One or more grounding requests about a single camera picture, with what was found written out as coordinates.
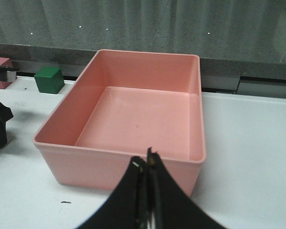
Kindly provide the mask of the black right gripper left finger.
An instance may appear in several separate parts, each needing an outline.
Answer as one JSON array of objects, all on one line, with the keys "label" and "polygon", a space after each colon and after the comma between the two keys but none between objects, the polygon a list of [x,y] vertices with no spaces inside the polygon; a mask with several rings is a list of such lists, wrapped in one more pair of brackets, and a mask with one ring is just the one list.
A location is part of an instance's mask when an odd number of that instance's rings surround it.
[{"label": "black right gripper left finger", "polygon": [[117,187],[79,229],[147,228],[146,162],[133,156]]}]

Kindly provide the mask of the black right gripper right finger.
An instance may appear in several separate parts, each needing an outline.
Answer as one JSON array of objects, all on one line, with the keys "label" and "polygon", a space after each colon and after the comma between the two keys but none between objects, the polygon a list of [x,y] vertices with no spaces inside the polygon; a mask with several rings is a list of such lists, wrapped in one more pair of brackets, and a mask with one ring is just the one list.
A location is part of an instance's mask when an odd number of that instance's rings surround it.
[{"label": "black right gripper right finger", "polygon": [[147,149],[149,220],[154,229],[223,229],[178,186],[160,156]]}]

